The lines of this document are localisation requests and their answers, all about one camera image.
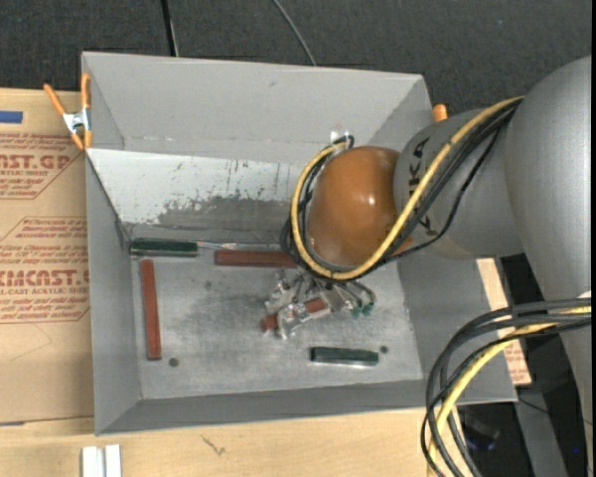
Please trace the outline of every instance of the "yellow cable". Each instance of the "yellow cable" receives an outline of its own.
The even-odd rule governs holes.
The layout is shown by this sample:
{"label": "yellow cable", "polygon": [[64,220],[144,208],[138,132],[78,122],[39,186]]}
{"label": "yellow cable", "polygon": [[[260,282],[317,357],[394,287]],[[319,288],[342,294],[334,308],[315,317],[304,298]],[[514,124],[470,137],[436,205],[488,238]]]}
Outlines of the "yellow cable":
{"label": "yellow cable", "polygon": [[[574,309],[569,309],[563,311],[566,314],[588,314],[592,312],[591,306],[582,306],[577,307]],[[521,327],[516,329],[514,332],[510,334],[510,336],[520,336],[525,334],[531,334],[534,332],[541,331],[543,329],[549,328],[556,325],[556,323],[538,323],[533,325],[526,325],[525,327]],[[499,354],[504,348],[509,346],[513,340],[505,341],[502,343],[498,343],[495,346],[490,347],[486,350],[480,357],[475,359],[470,366],[464,372],[464,375],[455,383],[453,388],[450,390],[449,395],[442,401],[441,408],[439,409],[439,413],[437,415],[437,431],[441,435],[444,427],[446,426],[446,421],[448,420],[448,415],[450,414],[451,410],[455,406],[457,399],[465,390],[470,382],[477,376],[477,374],[481,371],[481,369],[486,366],[497,354]],[[428,453],[430,454],[430,458],[435,461],[435,454],[437,448],[435,446],[435,442],[433,439],[430,440],[430,444],[428,447]],[[432,477],[435,475],[432,467],[429,465],[427,470],[428,477]]]}
{"label": "yellow cable", "polygon": [[358,277],[359,275],[362,275],[363,273],[365,273],[367,270],[369,270],[372,266],[374,266],[384,256],[384,254],[386,253],[386,251],[388,250],[390,245],[395,241],[397,236],[401,233],[402,228],[404,228],[404,225],[408,222],[408,219],[410,218],[411,214],[413,214],[414,208],[417,205],[417,202],[421,198],[422,194],[424,193],[426,186],[430,183],[430,180],[432,179],[433,175],[435,174],[435,172],[437,171],[437,169],[439,168],[441,163],[444,161],[444,159],[450,152],[450,149],[454,145],[459,143],[459,141],[461,141],[464,138],[464,136],[466,136],[476,125],[478,125],[479,123],[484,121],[490,115],[494,114],[495,112],[499,111],[500,109],[503,109],[504,107],[508,106],[509,104],[511,104],[519,99],[520,99],[520,97],[514,97],[511,99],[507,99],[502,102],[498,102],[497,104],[490,106],[487,109],[484,109],[481,113],[479,113],[477,116],[475,116],[470,121],[468,121],[463,127],[461,127],[455,134],[453,134],[453,136],[450,138],[450,140],[448,140],[448,142],[442,147],[442,149],[439,151],[439,153],[435,156],[435,158],[431,162],[430,166],[428,167],[428,170],[426,170],[426,173],[421,178],[421,181],[419,182],[417,188],[415,189],[415,191],[411,195],[410,199],[408,200],[408,203],[401,211],[399,217],[397,218],[397,221],[395,222],[395,225],[390,230],[390,232],[388,233],[388,235],[386,236],[384,241],[381,243],[381,245],[377,248],[377,250],[371,255],[371,257],[367,261],[365,261],[358,267],[354,268],[353,270],[349,270],[346,272],[330,270],[330,269],[322,266],[315,259],[313,259],[311,257],[311,254],[305,247],[304,242],[302,241],[302,237],[300,235],[300,231],[299,231],[299,227],[298,227],[298,204],[300,201],[300,193],[302,192],[303,184],[304,184],[307,176],[309,175],[309,172],[316,165],[316,163],[322,157],[325,157],[326,155],[331,154],[334,151],[334,150],[332,150],[332,147],[328,147],[325,150],[323,150],[320,154],[318,154],[314,158],[314,160],[311,161],[311,163],[309,163],[309,165],[305,168],[305,170],[303,170],[303,173],[300,176],[298,183],[296,184],[296,189],[294,191],[294,196],[292,199],[291,227],[292,227],[292,231],[293,231],[294,241],[296,242],[296,248],[298,249],[298,253],[300,254],[300,257],[314,271],[318,272],[320,275],[322,275],[324,277],[329,277],[331,279],[338,279],[338,280],[344,281],[344,280],[354,279],[354,278]]}

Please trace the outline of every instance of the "black cable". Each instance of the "black cable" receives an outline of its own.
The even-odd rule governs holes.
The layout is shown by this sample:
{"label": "black cable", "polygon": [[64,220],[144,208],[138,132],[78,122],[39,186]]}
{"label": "black cable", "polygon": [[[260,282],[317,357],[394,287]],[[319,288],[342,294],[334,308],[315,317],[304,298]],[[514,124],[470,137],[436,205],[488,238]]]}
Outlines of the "black cable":
{"label": "black cable", "polygon": [[[431,245],[432,243],[436,242],[438,239],[440,239],[441,237],[443,237],[446,234],[446,232],[450,228],[450,225],[452,224],[452,222],[455,218],[457,208],[461,202],[461,199],[463,198],[464,192],[470,186],[470,184],[472,183],[472,181],[474,180],[474,178],[476,176],[476,173],[481,168],[484,160],[490,154],[491,148],[492,148],[493,144],[496,142],[497,137],[499,135],[499,131],[501,130],[502,126],[504,124],[506,124],[508,122],[508,120],[512,117],[512,115],[514,114],[515,110],[517,109],[517,107],[519,106],[520,103],[521,103],[521,100],[519,99],[519,100],[514,101],[514,102],[510,103],[509,105],[499,109],[498,111],[496,111],[495,113],[490,115],[486,120],[484,120],[483,122],[480,122],[477,126],[475,126],[475,128],[473,128],[470,131],[469,135],[466,136],[460,143],[461,146],[456,147],[457,148],[456,152],[453,154],[453,156],[451,158],[448,159],[447,165],[445,166],[445,168],[434,179],[432,187],[430,187],[428,189],[428,192],[425,193],[424,199],[417,207],[414,216],[409,220],[409,222],[406,224],[406,226],[402,229],[402,232],[400,233],[398,238],[396,238],[395,241],[391,244],[391,246],[389,247],[389,250],[386,251],[385,256],[382,259],[378,260],[377,263],[374,264],[366,272],[355,277],[355,279],[359,279],[359,278],[373,272],[377,268],[387,264],[388,262],[390,262],[394,259],[398,259],[398,258],[404,257],[405,255],[408,255],[412,252],[421,250],[422,248],[427,247],[427,246]],[[485,139],[487,139],[491,135],[493,135],[493,138],[491,140],[491,145],[486,148],[486,150],[484,151],[482,156],[478,159],[477,163],[475,164],[475,167],[473,168],[473,170],[471,170],[471,173],[469,174],[468,179],[462,186],[462,189],[460,190],[460,192],[457,196],[457,199],[453,204],[453,208],[451,210],[451,213],[449,214],[447,223],[444,225],[444,228],[442,229],[440,234],[435,236],[435,238],[414,247],[413,249],[408,249],[404,253],[393,255],[392,253],[395,250],[397,250],[405,242],[405,240],[412,233],[413,229],[419,224],[421,219],[424,217],[426,212],[430,209],[431,205],[434,203],[437,196],[439,196],[441,190],[445,187],[445,185],[448,183],[448,181],[452,178],[455,171],[457,171],[457,169],[463,164],[465,159],[481,143],[483,143],[485,141]],[[305,241],[306,236],[305,236],[304,224],[303,224],[303,228],[301,230],[301,237],[303,238],[303,241]],[[305,266],[312,273],[315,273],[313,270],[311,270],[311,267],[309,267],[304,262],[304,260],[300,259],[299,264],[302,266]]]}
{"label": "black cable", "polygon": [[432,186],[425,193],[423,201],[419,204],[415,211],[415,215],[410,219],[406,226],[402,229],[399,237],[393,241],[390,248],[390,254],[386,256],[386,259],[397,250],[405,241],[410,237],[412,231],[417,227],[421,219],[426,215],[435,199],[439,196],[443,188],[450,181],[453,174],[462,165],[464,160],[474,151],[486,138],[493,133],[497,133],[501,130],[504,124],[506,124],[512,115],[515,113],[522,99],[516,100],[493,113],[485,121],[481,122],[478,126],[472,129],[467,137],[461,143],[458,151],[455,153],[452,159],[448,160],[448,165],[445,167],[442,173],[437,176]]}
{"label": "black cable", "polygon": [[[589,299],[580,299],[580,300],[585,301],[584,302],[585,304],[591,303],[591,300],[589,300]],[[437,468],[436,464],[430,460],[430,455],[428,454],[428,449],[425,445],[426,424],[428,424],[428,426],[431,430],[431,433],[432,433],[432,437],[435,441],[435,445],[437,446],[437,449],[439,450],[440,454],[442,455],[442,458],[444,458],[444,460],[446,461],[446,464],[449,466],[449,468],[454,473],[454,475],[457,475],[457,476],[462,475],[461,472],[459,471],[459,469],[454,464],[454,461],[452,461],[452,458],[448,454],[445,444],[441,438],[441,434],[439,433],[439,431],[437,429],[436,419],[435,419],[433,408],[435,407],[435,405],[437,403],[439,403],[444,398],[444,396],[452,389],[454,384],[465,374],[468,366],[470,366],[470,364],[475,359],[479,358],[489,348],[492,348],[493,346],[496,346],[500,343],[512,341],[512,340],[515,340],[515,339],[518,339],[521,337],[549,336],[551,334],[558,334],[558,333],[561,333],[564,331],[574,330],[574,329],[578,329],[581,327],[585,327],[589,324],[591,324],[591,317],[588,320],[584,320],[581,322],[560,324],[555,327],[546,328],[546,329],[543,329],[542,331],[539,331],[537,333],[511,335],[511,336],[508,336],[505,338],[498,339],[492,343],[489,343],[489,344],[481,347],[479,350],[473,352],[466,360],[464,360],[462,362],[462,364],[457,368],[457,370],[453,373],[453,375],[451,376],[448,383],[444,387],[442,387],[441,391],[437,394],[437,396],[435,396],[431,401],[427,402],[427,412],[424,417],[424,422],[422,424],[421,443],[422,443],[422,451],[424,452],[424,455],[425,455],[426,459],[428,460],[429,464],[431,465],[431,467],[433,468],[433,470],[435,470],[438,473],[438,475],[443,475],[443,473],[441,471],[439,471],[439,469]],[[431,385],[431,382],[434,383],[433,378],[429,377],[428,386]],[[427,396],[429,396],[429,391],[432,391],[432,389],[430,387],[427,388]]]}
{"label": "black cable", "polygon": [[[533,302],[533,303],[522,305],[521,311],[523,313],[540,313],[544,309],[550,309],[552,311],[557,311],[560,309],[569,309],[570,307],[579,307],[581,305],[586,305],[588,302],[591,303],[591,299],[570,299],[570,300],[550,301],[550,302]],[[443,371],[445,369],[445,367],[447,366],[447,362],[450,358],[450,355],[456,350],[456,348],[461,346],[468,340],[484,334],[485,332],[496,331],[501,328],[506,328],[508,326],[514,325],[515,323],[517,323],[517,321],[515,321],[515,320],[505,320],[505,321],[495,322],[494,324],[491,324],[491,321],[494,320],[495,318],[505,317],[505,316],[512,315],[512,314],[513,314],[513,309],[510,307],[500,309],[498,311],[491,311],[489,313],[485,313],[485,314],[475,318],[468,324],[464,325],[458,331],[458,333],[455,334],[455,336],[453,336],[451,341],[446,346],[445,350],[442,352],[442,354],[436,360],[435,365],[433,366],[433,368],[430,372],[430,376],[429,376],[429,380],[428,380],[428,388],[427,388],[427,402],[431,402],[430,397],[432,396],[432,391],[435,387],[438,370],[441,369]],[[564,315],[564,316],[565,316],[565,318],[557,317],[556,321],[566,319],[569,316],[577,317],[580,315]],[[552,317],[539,314],[538,318],[531,318],[531,319],[527,319],[527,320],[523,316],[521,324],[523,324],[526,321],[528,322],[528,324],[538,323],[538,322],[543,321],[543,319],[547,320],[547,321],[554,321],[554,319]],[[455,427],[455,429],[454,429],[453,435],[454,436],[456,435],[457,440],[461,441],[461,438],[459,437],[456,426],[454,426],[454,427]]]}
{"label": "black cable", "polygon": [[298,41],[300,42],[302,49],[305,51],[305,54],[309,58],[309,62],[311,62],[311,65],[314,67],[317,67],[316,59],[314,59],[314,56],[311,54],[311,51],[309,50],[307,43],[305,42],[302,35],[298,31],[298,27],[296,27],[296,25],[294,25],[294,22],[289,17],[289,14],[287,14],[287,11],[285,11],[284,7],[280,4],[280,2],[278,0],[271,0],[271,1],[276,6],[276,8],[280,11],[280,14],[282,14],[282,17],[285,19],[285,21],[291,28],[292,32],[296,36],[296,39],[298,39]]}
{"label": "black cable", "polygon": [[170,6],[168,0],[161,0],[161,13],[163,14],[163,21],[166,26],[166,35],[168,36],[168,50],[171,57],[179,57],[179,46],[177,45],[177,38],[175,36],[175,27],[170,16]]}
{"label": "black cable", "polygon": [[541,408],[540,406],[536,406],[536,404],[532,404],[531,402],[526,401],[522,397],[519,398],[519,402],[525,404],[526,406],[529,406],[530,408],[535,409],[536,411],[540,411],[541,413],[546,413],[547,415],[549,415],[549,411],[547,411],[545,408]]}
{"label": "black cable", "polygon": [[457,209],[459,209],[459,205],[461,203],[462,198],[464,197],[464,194],[466,193],[467,189],[470,187],[470,185],[472,184],[473,180],[475,179],[475,177],[477,176],[477,173],[479,172],[479,170],[481,169],[484,161],[487,159],[488,155],[490,154],[493,145],[495,144],[495,142],[497,141],[497,138],[499,137],[499,129],[496,131],[495,135],[493,136],[490,144],[488,145],[488,147],[486,147],[486,150],[484,151],[484,153],[481,155],[481,157],[479,158],[479,160],[477,161],[477,163],[475,163],[475,166],[473,167],[473,169],[470,172],[470,175],[468,176],[468,178],[466,179],[466,181],[464,182],[464,184],[462,185],[461,189],[459,190],[459,193],[457,194],[457,197],[455,198],[455,201],[453,202],[453,207],[450,210],[450,213],[448,215],[448,218],[446,219],[446,223],[444,224],[444,227],[441,229],[441,231],[431,240],[428,240],[424,243],[421,243],[419,245],[416,245],[415,247],[412,247],[410,249],[407,249],[399,254],[395,254],[393,256],[389,256],[385,259],[383,259],[382,261],[379,261],[378,263],[376,263],[371,269],[369,269],[367,272],[365,272],[363,274],[367,275],[368,273],[373,272],[374,270],[376,270],[377,268],[386,265],[387,263],[390,263],[392,261],[395,261],[396,259],[400,259],[403,258],[405,256],[408,256],[410,254],[413,254],[414,252],[418,252],[419,250],[424,249],[425,247],[429,247],[430,245],[436,243],[438,240],[440,240],[442,237],[444,237],[444,235],[446,235],[446,233],[448,232],[448,230],[450,230],[451,225],[453,224],[453,220],[455,219],[455,216],[457,214]]}

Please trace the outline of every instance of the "cardboard box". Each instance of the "cardboard box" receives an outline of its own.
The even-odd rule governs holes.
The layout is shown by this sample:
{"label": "cardboard box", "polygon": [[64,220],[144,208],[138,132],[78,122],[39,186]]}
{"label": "cardboard box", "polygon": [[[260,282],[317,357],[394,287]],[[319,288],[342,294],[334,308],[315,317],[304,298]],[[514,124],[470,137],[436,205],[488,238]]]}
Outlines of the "cardboard box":
{"label": "cardboard box", "polygon": [[43,91],[0,109],[0,423],[91,415],[84,156]]}

